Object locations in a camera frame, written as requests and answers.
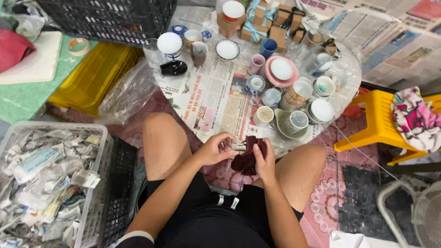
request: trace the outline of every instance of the black plastic crate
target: black plastic crate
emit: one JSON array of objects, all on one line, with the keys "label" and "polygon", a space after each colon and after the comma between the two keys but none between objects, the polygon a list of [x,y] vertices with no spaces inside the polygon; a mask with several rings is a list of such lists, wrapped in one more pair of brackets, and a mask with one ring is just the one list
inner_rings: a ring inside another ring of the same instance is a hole
[{"label": "black plastic crate", "polygon": [[142,47],[167,32],[177,0],[37,0],[74,37]]},{"label": "black plastic crate", "polygon": [[130,198],[133,171],[138,149],[115,135],[110,167],[107,172],[103,216],[100,223],[98,247],[108,247],[124,235],[130,222]]}]

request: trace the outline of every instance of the hand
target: hand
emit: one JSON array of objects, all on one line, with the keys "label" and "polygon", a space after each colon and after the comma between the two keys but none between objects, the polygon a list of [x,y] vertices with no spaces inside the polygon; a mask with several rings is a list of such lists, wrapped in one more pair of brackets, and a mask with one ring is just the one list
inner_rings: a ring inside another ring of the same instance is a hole
[{"label": "hand", "polygon": [[256,158],[256,172],[262,179],[263,183],[269,183],[276,180],[276,171],[274,164],[276,163],[274,150],[268,138],[264,138],[266,144],[266,158],[263,158],[262,152],[257,144],[253,145],[253,153]]},{"label": "hand", "polygon": [[195,156],[203,165],[214,165],[238,154],[235,150],[228,150],[233,141],[235,141],[234,136],[228,132],[213,135],[195,153]]}]

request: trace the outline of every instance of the black shorts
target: black shorts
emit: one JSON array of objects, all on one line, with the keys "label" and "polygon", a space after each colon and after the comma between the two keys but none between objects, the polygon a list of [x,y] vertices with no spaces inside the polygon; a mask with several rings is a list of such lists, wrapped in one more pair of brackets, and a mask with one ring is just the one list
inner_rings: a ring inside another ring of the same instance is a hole
[{"label": "black shorts", "polygon": [[[147,198],[153,194],[153,192],[163,181],[164,180],[144,181],[137,199],[138,209],[141,208]],[[268,215],[265,205],[265,192],[263,188],[246,184],[243,186],[243,190],[238,195],[224,195],[222,206],[230,207],[234,202],[234,198],[239,199],[235,210],[250,221],[251,225],[253,225],[258,231],[260,237],[262,237],[262,239],[265,240],[270,247],[275,247],[273,238],[271,237],[271,232],[269,230]],[[174,226],[174,222],[179,222],[176,216],[184,215],[186,212],[200,206],[218,205],[219,203],[219,193],[212,192],[210,190],[201,172],[196,173],[195,177],[188,186],[187,191],[182,197],[182,200],[179,203],[175,213],[173,214],[172,218],[170,218],[162,232],[167,232],[167,228],[172,228]],[[298,221],[300,221],[303,213],[298,212],[294,208],[292,210],[294,211]],[[159,244],[161,243],[160,236],[157,240]]]}]

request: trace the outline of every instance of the yellow plastic crate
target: yellow plastic crate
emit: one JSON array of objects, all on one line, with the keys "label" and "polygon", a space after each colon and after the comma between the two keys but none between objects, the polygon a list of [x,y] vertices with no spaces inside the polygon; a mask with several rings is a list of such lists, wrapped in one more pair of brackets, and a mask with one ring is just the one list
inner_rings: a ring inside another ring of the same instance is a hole
[{"label": "yellow plastic crate", "polygon": [[141,49],[99,42],[48,101],[98,116],[98,106],[106,94],[141,56]]}]

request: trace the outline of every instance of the pink plate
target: pink plate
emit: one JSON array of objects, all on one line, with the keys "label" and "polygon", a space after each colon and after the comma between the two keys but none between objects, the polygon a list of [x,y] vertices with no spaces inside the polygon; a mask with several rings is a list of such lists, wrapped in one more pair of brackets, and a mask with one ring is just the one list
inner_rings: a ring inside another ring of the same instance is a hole
[{"label": "pink plate", "polygon": [[[284,59],[286,61],[288,61],[288,63],[292,66],[292,76],[290,79],[288,80],[280,80],[278,78],[276,78],[272,73],[271,73],[271,62],[275,59]],[[275,86],[279,86],[280,88],[286,88],[286,87],[290,87],[295,81],[297,81],[297,79],[299,79],[299,71],[297,70],[297,67],[295,66],[295,64],[290,61],[289,59],[282,57],[282,56],[271,56],[269,57],[266,62],[265,62],[265,75],[267,77],[267,79],[274,84]]]}]

